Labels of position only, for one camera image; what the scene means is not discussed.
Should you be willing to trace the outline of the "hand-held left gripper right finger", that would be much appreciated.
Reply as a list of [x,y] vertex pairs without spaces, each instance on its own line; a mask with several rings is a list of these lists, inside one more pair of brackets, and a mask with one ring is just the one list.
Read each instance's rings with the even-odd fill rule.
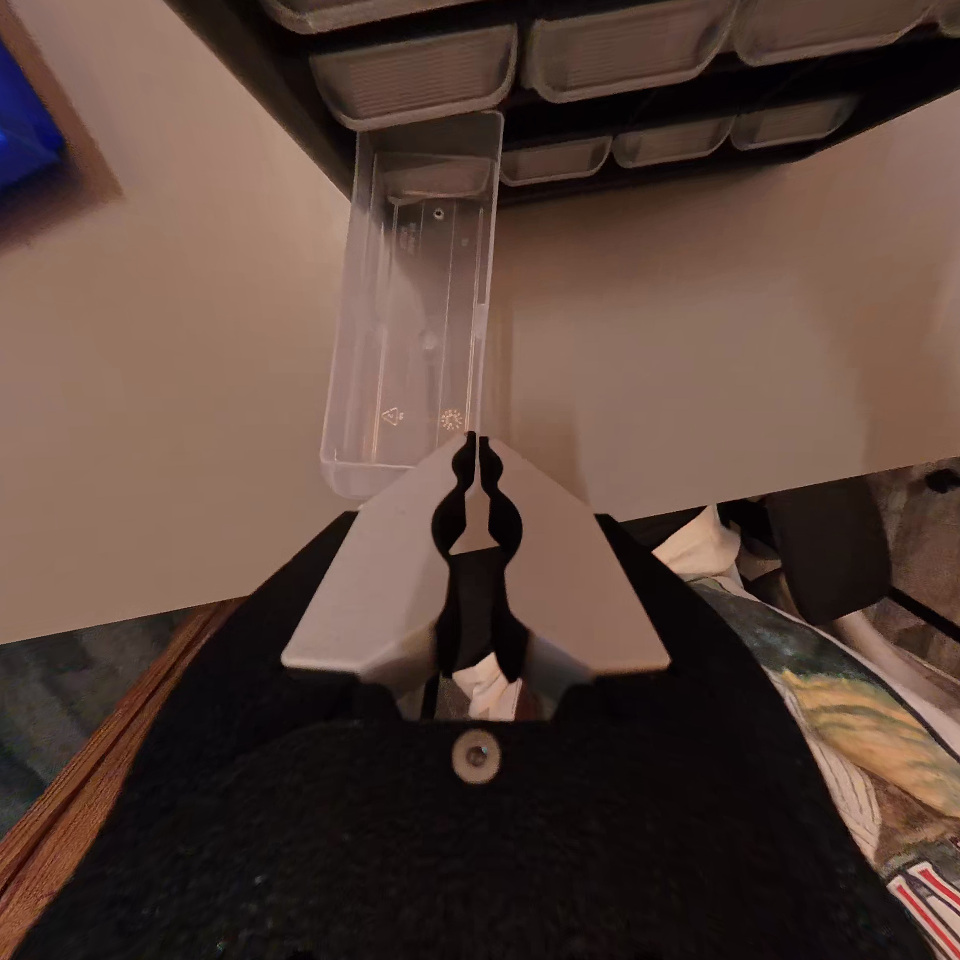
[[666,670],[666,647],[591,509],[501,440],[480,437],[477,463],[504,562],[490,640],[505,678],[564,694]]

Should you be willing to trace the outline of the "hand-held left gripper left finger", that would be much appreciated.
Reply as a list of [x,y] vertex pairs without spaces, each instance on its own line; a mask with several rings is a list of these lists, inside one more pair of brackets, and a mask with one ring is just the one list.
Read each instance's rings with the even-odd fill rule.
[[295,675],[344,675],[392,694],[437,672],[434,628],[450,568],[432,533],[441,502],[465,507],[476,435],[455,436],[357,512],[281,653]]

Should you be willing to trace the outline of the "clear plastic storage drawer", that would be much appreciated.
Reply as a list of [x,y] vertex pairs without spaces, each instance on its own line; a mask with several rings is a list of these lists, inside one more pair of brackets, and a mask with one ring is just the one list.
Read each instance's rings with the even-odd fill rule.
[[366,501],[479,432],[504,118],[360,133],[319,447]]

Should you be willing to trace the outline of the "blue plastic bin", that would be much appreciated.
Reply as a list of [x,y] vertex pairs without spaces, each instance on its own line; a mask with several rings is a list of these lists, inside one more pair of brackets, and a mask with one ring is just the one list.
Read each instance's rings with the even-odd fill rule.
[[62,167],[66,138],[18,61],[1,45],[1,196]]

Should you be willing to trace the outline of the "wooden rail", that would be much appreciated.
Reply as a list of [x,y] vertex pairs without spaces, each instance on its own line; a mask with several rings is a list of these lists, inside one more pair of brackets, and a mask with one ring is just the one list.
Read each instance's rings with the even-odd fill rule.
[[201,606],[1,843],[2,956],[76,870],[113,809],[161,707],[201,648],[244,602]]

